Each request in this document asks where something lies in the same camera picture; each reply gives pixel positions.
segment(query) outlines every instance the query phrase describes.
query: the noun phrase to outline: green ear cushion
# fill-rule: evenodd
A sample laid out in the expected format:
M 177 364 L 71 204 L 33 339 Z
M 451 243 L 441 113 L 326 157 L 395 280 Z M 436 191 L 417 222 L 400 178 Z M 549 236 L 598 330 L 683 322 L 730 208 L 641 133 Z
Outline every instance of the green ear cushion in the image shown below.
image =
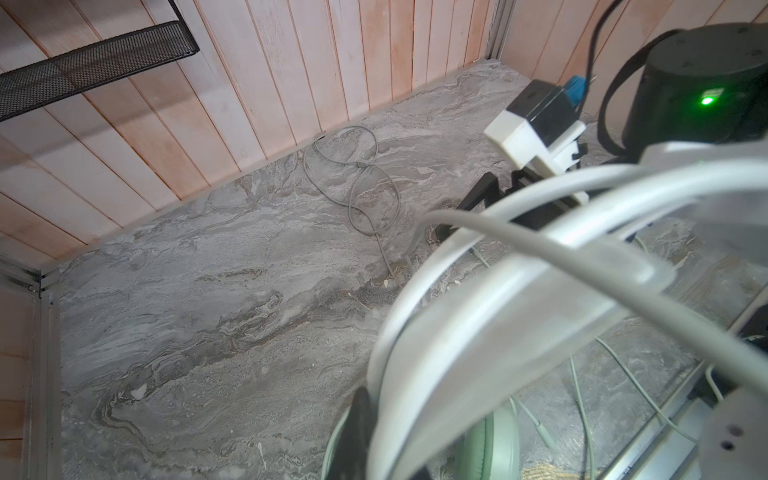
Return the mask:
M 485 468 L 485 443 L 488 434 L 488 417 L 475 423 L 464 437 L 457 455 L 457 480 L 482 480 Z

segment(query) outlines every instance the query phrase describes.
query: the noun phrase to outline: marbled tabletop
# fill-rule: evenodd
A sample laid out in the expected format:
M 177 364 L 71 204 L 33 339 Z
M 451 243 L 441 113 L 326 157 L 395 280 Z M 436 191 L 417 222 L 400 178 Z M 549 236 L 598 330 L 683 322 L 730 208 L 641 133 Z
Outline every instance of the marbled tabletop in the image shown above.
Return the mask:
M 377 163 L 402 195 L 400 215 L 382 235 L 400 279 L 419 215 L 455 205 L 486 171 L 508 186 L 510 167 L 482 131 L 527 83 L 496 61 L 479 62 L 362 122 L 376 133 Z M 584 138 L 586 163 L 606 158 L 593 128 Z M 354 131 L 321 148 L 340 160 L 365 157 L 372 140 Z M 62 266 L 65 478 L 319 480 L 329 434 L 363 383 L 398 286 L 376 241 L 307 180 L 305 159 L 322 186 L 344 197 L 356 168 L 309 147 Z M 359 191 L 375 221 L 391 218 L 394 195 L 380 174 L 366 175 Z M 709 250 L 685 222 L 663 220 L 641 238 L 680 271 L 672 294 L 724 323 L 768 280 L 765 270 Z M 434 248 L 425 239 L 416 257 Z M 493 241 L 479 248 L 492 263 L 506 251 Z M 482 268 L 464 255 L 432 295 Z M 603 338 L 657 399 L 694 361 L 641 320 Z M 601 348 L 576 355 L 600 467 L 651 414 Z M 566 368 L 521 397 L 560 445 L 547 450 L 521 422 L 524 466 L 583 471 Z M 435 476 L 452 476 L 450 451 L 433 463 Z

